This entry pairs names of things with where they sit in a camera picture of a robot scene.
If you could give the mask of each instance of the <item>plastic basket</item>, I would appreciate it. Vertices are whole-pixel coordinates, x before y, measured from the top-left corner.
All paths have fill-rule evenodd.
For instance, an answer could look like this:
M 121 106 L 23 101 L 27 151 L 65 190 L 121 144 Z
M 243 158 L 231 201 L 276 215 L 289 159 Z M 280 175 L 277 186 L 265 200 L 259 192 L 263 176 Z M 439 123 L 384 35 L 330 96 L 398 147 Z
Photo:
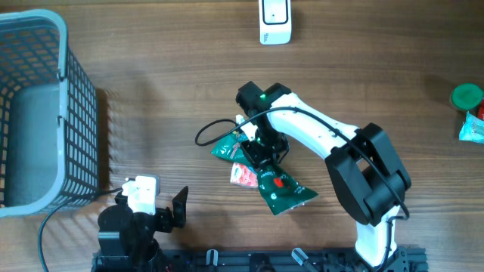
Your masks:
M 52 11 L 0 14 L 0 147 L 0 217 L 98 191 L 95 88 Z

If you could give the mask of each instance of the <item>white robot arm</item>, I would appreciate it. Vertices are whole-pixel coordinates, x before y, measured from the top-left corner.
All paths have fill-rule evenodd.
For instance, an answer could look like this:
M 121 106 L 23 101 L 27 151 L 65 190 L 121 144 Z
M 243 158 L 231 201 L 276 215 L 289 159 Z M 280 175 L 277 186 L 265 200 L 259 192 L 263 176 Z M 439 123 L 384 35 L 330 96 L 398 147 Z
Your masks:
M 401 198 L 411 186 L 410 178 L 386 134 L 375 124 L 359 129 L 354 125 L 338 122 L 311 108 L 280 84 L 262 92 L 249 82 L 239 89 L 236 101 L 249 117 L 280 107 L 294 107 L 309 112 L 368 153 L 368 157 L 380 167 L 378 171 L 385 174 Z M 324 159 L 338 200 L 356 220 L 356 251 L 370 266 L 376 267 L 382 263 L 388 239 L 392 240 L 389 255 L 396 250 L 396 243 L 391 238 L 394 236 L 388 235 L 387 221 L 397 215 L 400 207 L 389 193 L 389 188 L 385 188 L 374 173 L 375 169 L 367 168 L 363 172 L 359 169 L 358 161 L 361 157 L 346 140 L 313 117 L 293 110 L 269 112 L 241 129 L 249 138 L 246 143 L 242 143 L 242 147 L 256 168 L 273 163 L 278 157 L 277 153 L 287 148 L 285 137 L 281 137 L 281 134 L 297 139 Z

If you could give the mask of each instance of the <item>wooden table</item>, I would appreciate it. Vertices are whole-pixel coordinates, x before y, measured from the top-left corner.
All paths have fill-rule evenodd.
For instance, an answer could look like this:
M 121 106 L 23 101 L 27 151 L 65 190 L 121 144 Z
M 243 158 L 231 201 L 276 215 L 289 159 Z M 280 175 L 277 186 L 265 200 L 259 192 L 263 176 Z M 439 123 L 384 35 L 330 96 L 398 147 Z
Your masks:
M 74 5 L 60 13 L 70 46 L 100 93 L 102 178 L 159 175 L 158 206 L 185 185 L 188 224 L 156 239 L 164 249 L 319 249 L 353 246 L 355 222 L 323 161 L 301 144 L 283 167 L 321 197 L 275 218 L 257 191 L 228 182 L 231 164 L 197 147 L 206 123 L 241 113 L 239 87 L 280 82 L 349 124 L 374 122 L 412 177 L 411 220 L 400 244 L 427 248 L 432 271 L 484 266 L 484 146 L 458 140 L 448 104 L 464 82 L 484 86 L 484 5 L 478 2 L 295 1 L 288 45 L 259 43 L 256 2 Z M 4 8 L 13 11 L 22 8 Z M 205 139 L 222 133 L 216 127 Z M 48 222 L 51 271 L 88 271 L 97 217 L 112 198 Z M 0 270 L 40 271 L 42 216 L 0 220 Z

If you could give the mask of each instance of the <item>green snack bag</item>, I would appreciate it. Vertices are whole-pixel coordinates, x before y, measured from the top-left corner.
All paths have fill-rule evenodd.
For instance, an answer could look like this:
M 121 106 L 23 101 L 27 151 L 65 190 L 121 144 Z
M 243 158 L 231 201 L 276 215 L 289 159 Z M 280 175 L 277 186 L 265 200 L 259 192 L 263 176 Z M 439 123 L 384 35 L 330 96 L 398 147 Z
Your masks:
M 274 215 L 281 215 L 318 196 L 315 191 L 299 185 L 277 165 L 259 171 L 257 181 L 260 195 Z
M 247 140 L 245 133 L 231 133 L 217 142 L 212 150 L 212 154 L 220 159 L 226 159 L 231 162 L 238 162 L 251 167 L 250 162 L 246 159 L 240 143 Z

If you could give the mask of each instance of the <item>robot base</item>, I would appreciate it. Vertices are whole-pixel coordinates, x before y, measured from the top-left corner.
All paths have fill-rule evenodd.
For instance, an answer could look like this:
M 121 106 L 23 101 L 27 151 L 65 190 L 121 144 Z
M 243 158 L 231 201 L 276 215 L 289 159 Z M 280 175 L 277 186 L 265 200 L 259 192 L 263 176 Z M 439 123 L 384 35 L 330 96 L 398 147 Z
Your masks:
M 190 252 L 166 250 L 159 254 L 160 265 L 150 266 L 149 272 L 371 272 L 359 258 L 354 248 L 307 251 L 305 265 L 299 265 L 288 251 L 243 251 L 243 252 Z M 107 262 L 116 262 L 116 257 L 95 255 L 92 272 L 125 271 L 137 269 L 110 267 Z M 425 249 L 398 247 L 389 257 L 385 272 L 426 272 L 429 270 Z

